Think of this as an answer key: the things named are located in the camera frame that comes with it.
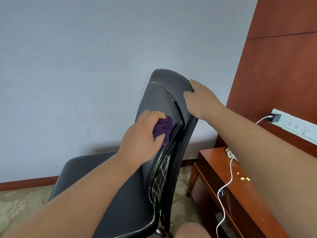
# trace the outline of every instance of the light blue wall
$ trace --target light blue wall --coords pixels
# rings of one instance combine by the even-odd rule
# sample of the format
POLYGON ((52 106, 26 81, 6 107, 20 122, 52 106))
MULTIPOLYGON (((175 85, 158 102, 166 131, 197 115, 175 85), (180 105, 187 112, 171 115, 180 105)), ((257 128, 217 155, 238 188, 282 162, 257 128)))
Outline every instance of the light blue wall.
MULTIPOLYGON (((225 104, 256 1, 0 0, 0 182, 117 147, 156 68, 225 104)), ((200 121, 186 157, 215 137, 200 121)))

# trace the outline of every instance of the chair backrest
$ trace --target chair backrest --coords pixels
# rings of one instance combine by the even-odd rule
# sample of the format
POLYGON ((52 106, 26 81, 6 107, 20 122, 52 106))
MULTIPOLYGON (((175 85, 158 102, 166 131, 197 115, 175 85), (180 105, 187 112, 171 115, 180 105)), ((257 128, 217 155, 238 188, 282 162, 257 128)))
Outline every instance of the chair backrest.
POLYGON ((142 165, 145 189, 160 214, 165 231, 170 228, 172 201, 180 165, 198 121, 186 107, 183 96, 185 91, 193 92, 186 78, 167 69, 155 70, 136 116, 137 120, 148 109, 162 111, 173 119, 169 144, 162 146, 153 159, 142 165))

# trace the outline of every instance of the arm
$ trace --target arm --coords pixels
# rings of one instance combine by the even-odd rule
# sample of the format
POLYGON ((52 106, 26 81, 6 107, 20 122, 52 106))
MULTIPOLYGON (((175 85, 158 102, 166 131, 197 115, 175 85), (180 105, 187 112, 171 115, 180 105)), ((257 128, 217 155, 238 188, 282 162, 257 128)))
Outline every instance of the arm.
POLYGON ((317 159, 224 107, 191 80, 188 110, 224 139, 291 237, 317 237, 317 159))
POLYGON ((162 112, 145 111, 125 133, 117 154, 46 204, 5 238, 90 238, 121 186, 150 160, 165 135, 153 138, 162 112))

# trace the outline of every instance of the white charging cable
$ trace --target white charging cable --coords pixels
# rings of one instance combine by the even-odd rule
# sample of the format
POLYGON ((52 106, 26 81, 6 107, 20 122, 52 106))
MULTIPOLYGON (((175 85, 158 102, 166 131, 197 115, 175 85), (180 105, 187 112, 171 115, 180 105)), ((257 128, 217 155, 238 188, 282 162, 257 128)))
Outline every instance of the white charging cable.
MULTIPOLYGON (((266 119, 266 118, 273 118, 273 116, 272 116, 272 115, 269 115, 269 116, 266 116, 266 117, 264 117, 264 118, 261 118, 258 122, 256 122, 256 124, 258 124, 259 122, 261 122, 262 120, 264 120, 264 119, 266 119)), ((217 192, 218 200, 219 200, 219 202, 220 202, 220 204, 221 204, 222 211, 224 212, 224 217, 222 218, 222 220, 219 222, 219 224, 218 224, 217 227, 216 227, 216 233, 217 233, 217 237, 218 237, 218 238, 219 238, 219 236, 218 236, 218 227, 221 225, 222 222, 224 222, 224 219, 226 218, 226 212, 224 211, 224 206, 222 205, 222 203, 221 203, 221 201, 220 201, 219 193, 220 193, 220 192, 223 192, 222 189, 225 188, 226 186, 228 186, 228 185, 232 182, 232 180, 233 180, 231 163, 232 163, 232 161, 235 159, 234 154, 231 152, 231 150, 230 150, 229 148, 226 149, 226 153, 227 153, 228 158, 231 159, 231 160, 230 160, 230 174, 231 174, 231 179, 230 179, 230 181, 229 181, 228 183, 226 183, 223 187, 221 187, 221 188, 218 190, 218 192, 217 192)))

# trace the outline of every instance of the wooden baseboard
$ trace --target wooden baseboard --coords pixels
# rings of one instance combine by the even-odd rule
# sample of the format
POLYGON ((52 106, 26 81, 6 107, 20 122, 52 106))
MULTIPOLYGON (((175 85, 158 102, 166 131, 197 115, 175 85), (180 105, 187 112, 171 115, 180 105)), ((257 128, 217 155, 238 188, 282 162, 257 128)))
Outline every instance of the wooden baseboard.
MULTIPOLYGON (((196 162, 196 159, 183 160, 181 167, 192 166, 196 162)), ((33 188, 38 186, 54 185, 58 176, 50 176, 29 180, 17 180, 11 182, 0 183, 0 191, 33 188)))
POLYGON ((193 166, 197 159, 183 160, 181 167, 193 166))

